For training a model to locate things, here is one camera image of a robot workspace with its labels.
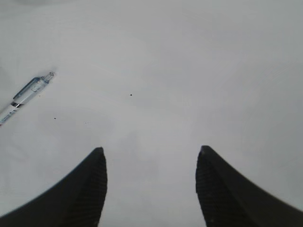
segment pen clip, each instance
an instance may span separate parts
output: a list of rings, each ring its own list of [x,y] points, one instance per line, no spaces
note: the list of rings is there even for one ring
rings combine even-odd
[[[16,99],[16,98],[18,98],[19,96],[21,96],[24,92],[26,92],[26,90],[27,90],[30,86],[32,86],[34,83],[36,83],[39,79],[40,79],[39,77],[33,78],[28,84],[26,84],[26,85],[24,86],[24,88],[22,88],[22,89],[13,97],[13,99]]]

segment pen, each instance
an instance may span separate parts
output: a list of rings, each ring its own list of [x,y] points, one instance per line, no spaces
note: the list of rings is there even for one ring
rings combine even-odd
[[[14,97],[13,102],[0,112],[0,126],[4,124],[12,115],[14,115],[22,106],[35,97],[45,88],[55,73],[50,72],[45,77],[33,78],[24,88],[22,88]]]

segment black plastic part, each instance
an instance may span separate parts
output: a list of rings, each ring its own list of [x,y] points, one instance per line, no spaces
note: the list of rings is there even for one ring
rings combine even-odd
[[[2,216],[0,227],[97,227],[106,193],[106,159],[96,148],[54,187]]]
[[[196,192],[207,227],[302,227],[303,213],[245,178],[202,146]]]

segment white surface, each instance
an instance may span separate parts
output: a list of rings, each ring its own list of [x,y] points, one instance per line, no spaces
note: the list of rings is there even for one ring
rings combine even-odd
[[[202,144],[303,209],[302,20],[296,0],[2,0],[1,108],[57,77],[1,127],[0,214],[103,146],[102,226],[205,226]]]

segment textured black surface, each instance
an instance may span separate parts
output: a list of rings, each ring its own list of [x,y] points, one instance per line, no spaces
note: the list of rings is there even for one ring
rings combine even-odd
[[[97,227],[106,193],[106,160],[96,148],[50,190],[1,217],[0,227]]]
[[[249,181],[202,146],[196,192],[207,227],[303,227],[303,213]]]

